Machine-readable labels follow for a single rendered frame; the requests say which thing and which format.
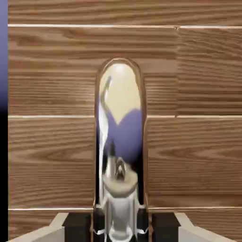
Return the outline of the light wood cabinet door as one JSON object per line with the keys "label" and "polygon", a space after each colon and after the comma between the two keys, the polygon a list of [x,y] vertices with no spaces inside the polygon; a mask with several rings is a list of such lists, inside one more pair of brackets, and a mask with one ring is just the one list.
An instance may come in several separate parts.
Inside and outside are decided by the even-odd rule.
{"label": "light wood cabinet door", "polygon": [[9,0],[10,237],[94,202],[96,74],[146,86],[150,209],[242,242],[242,0]]}

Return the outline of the shiny curved metal handle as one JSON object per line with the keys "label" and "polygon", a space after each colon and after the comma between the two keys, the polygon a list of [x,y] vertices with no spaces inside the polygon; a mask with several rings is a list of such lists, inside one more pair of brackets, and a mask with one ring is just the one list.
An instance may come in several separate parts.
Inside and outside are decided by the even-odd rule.
{"label": "shiny curved metal handle", "polygon": [[138,64],[106,60],[95,86],[93,242],[147,242],[146,90]]}

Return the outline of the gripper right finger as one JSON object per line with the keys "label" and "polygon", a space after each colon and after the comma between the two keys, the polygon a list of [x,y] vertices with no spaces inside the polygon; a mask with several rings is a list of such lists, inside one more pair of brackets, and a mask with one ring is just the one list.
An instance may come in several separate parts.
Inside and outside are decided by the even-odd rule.
{"label": "gripper right finger", "polygon": [[185,213],[152,214],[152,242],[233,242],[199,226],[194,226]]}

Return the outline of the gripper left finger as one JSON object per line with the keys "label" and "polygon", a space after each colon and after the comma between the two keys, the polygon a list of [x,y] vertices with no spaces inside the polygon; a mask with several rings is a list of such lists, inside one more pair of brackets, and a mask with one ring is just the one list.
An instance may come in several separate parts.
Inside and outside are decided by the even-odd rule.
{"label": "gripper left finger", "polygon": [[10,242],[91,242],[89,213],[58,213],[48,226],[11,239]]}

